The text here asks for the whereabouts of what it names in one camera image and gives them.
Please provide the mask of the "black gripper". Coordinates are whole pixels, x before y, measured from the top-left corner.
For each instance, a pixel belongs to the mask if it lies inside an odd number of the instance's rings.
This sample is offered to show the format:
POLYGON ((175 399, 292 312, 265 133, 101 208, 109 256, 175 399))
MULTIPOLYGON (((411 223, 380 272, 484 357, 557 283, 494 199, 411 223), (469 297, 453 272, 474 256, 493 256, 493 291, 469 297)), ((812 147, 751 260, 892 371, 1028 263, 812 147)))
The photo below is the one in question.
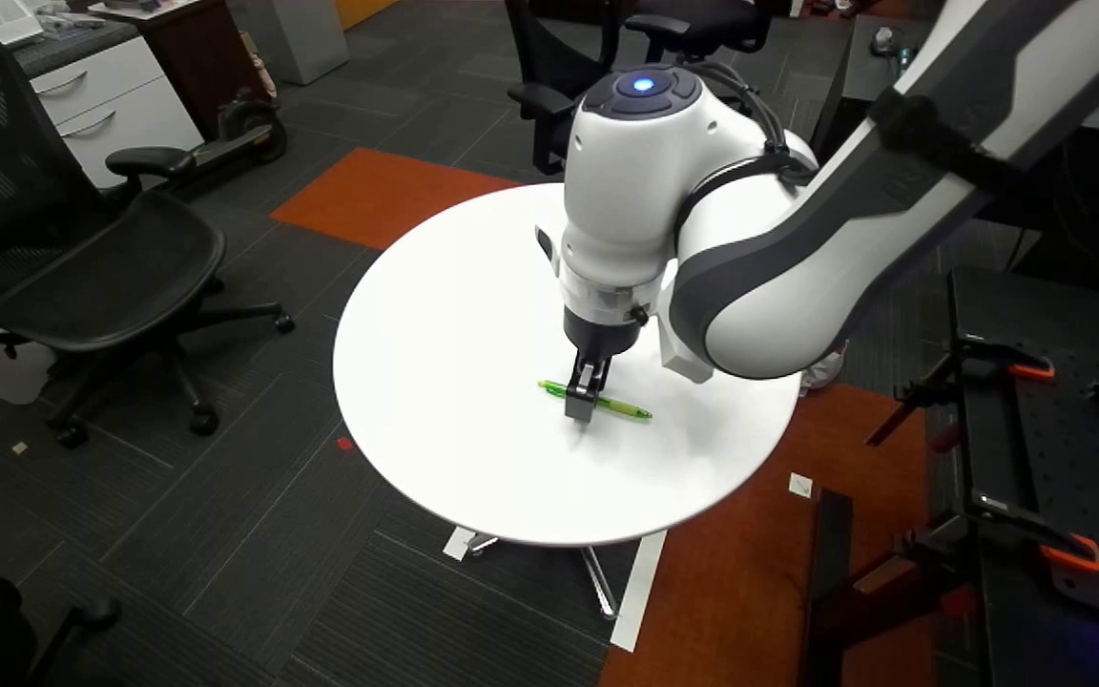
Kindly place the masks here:
POLYGON ((577 422, 586 422, 597 406, 605 372, 610 372, 610 357, 605 354, 623 354, 635 343, 643 326, 643 312, 633 309, 630 317, 623 317, 619 324, 602 324, 602 320, 586 320, 579 312, 564 312, 564 337, 569 343, 579 349, 570 361, 570 372, 564 381, 564 415, 577 422))

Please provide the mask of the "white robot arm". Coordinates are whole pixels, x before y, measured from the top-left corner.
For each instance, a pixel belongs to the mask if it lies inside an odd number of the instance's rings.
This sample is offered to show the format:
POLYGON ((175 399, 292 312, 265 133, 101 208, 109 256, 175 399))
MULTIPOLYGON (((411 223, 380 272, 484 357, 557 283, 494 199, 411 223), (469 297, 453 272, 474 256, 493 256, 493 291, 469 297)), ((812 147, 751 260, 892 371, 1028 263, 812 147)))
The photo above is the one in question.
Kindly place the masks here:
POLYGON ((554 245, 582 422, 643 324, 661 361, 782 377, 862 300, 1099 111, 1099 0, 946 0, 833 155, 751 96, 635 66, 577 104, 554 245))

